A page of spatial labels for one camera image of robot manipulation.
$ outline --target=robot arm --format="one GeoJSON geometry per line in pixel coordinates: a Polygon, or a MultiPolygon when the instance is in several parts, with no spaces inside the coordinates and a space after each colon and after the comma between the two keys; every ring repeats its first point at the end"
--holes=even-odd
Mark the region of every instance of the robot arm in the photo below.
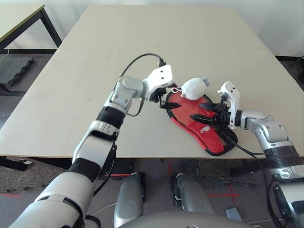
{"type": "Polygon", "coordinates": [[[57,176],[10,227],[83,227],[98,176],[109,171],[114,162],[115,141],[132,99],[148,100],[157,89],[165,89],[173,82],[170,65],[153,70],[143,81],[119,78],[76,147],[70,169],[57,176]]]}
{"type": "Polygon", "coordinates": [[[271,115],[259,111],[240,110],[240,93],[230,82],[218,91],[221,103],[213,104],[213,117],[191,115],[195,121],[215,128],[240,127],[252,132],[265,153],[272,178],[278,181],[274,187],[276,202],[286,220],[302,228],[304,224],[304,162],[288,137],[285,127],[271,115]]]}

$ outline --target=black floor mat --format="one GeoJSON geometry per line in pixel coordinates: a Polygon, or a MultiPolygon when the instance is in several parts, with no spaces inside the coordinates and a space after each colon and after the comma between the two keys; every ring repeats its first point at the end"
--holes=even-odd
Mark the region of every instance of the black floor mat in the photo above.
{"type": "Polygon", "coordinates": [[[0,83],[5,86],[13,85],[29,68],[34,59],[31,57],[6,56],[0,61],[0,83]]]}
{"type": "Polygon", "coordinates": [[[240,159],[185,159],[186,173],[193,176],[204,189],[223,187],[230,183],[251,187],[263,186],[261,171],[235,177],[230,175],[230,168],[242,164],[240,159]]]}

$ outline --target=metal table frame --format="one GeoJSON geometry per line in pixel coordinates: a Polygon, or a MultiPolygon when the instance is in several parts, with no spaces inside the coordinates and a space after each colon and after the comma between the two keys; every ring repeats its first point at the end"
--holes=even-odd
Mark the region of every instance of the metal table frame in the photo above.
{"type": "MultiPolygon", "coordinates": [[[[62,41],[57,34],[51,20],[49,19],[46,11],[44,8],[42,8],[0,42],[0,51],[7,47],[11,42],[13,42],[18,36],[20,36],[25,30],[27,30],[39,19],[41,19],[43,25],[52,37],[56,46],[59,47],[62,41]]],[[[10,91],[5,85],[0,84],[0,96],[23,96],[25,93],[26,92],[24,91],[10,91]]]]}

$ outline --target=white plush toy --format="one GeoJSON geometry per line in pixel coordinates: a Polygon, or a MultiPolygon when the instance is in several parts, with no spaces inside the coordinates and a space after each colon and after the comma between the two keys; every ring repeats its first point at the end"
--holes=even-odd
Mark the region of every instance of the white plush toy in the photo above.
{"type": "Polygon", "coordinates": [[[210,83],[206,77],[203,79],[196,77],[185,82],[181,86],[181,89],[172,88],[172,92],[177,93],[178,91],[181,91],[181,97],[195,101],[200,99],[205,94],[205,91],[209,85],[210,83]]]}

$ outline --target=white cable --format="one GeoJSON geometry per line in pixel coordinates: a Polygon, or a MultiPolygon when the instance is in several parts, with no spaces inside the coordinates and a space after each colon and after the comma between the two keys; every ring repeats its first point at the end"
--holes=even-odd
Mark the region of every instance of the white cable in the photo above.
{"type": "Polygon", "coordinates": [[[2,59],[4,59],[6,56],[8,56],[9,53],[10,53],[10,50],[8,49],[8,53],[0,59],[0,62],[2,61],[2,59]]]}
{"type": "Polygon", "coordinates": [[[116,203],[110,204],[110,205],[108,205],[108,206],[106,206],[106,207],[104,207],[104,208],[98,210],[98,211],[95,212],[92,216],[94,216],[94,215],[98,214],[99,212],[103,211],[104,209],[107,209],[107,208],[109,208],[109,207],[111,207],[111,206],[114,206],[114,205],[116,205],[116,203]]]}
{"type": "Polygon", "coordinates": [[[268,222],[268,221],[272,221],[272,219],[265,219],[265,220],[252,221],[252,222],[247,222],[247,224],[256,223],[256,222],[268,222]]]}
{"type": "Polygon", "coordinates": [[[7,117],[8,115],[10,115],[11,113],[8,113],[6,115],[3,115],[3,116],[0,116],[0,119],[3,118],[3,117],[7,117]]]}

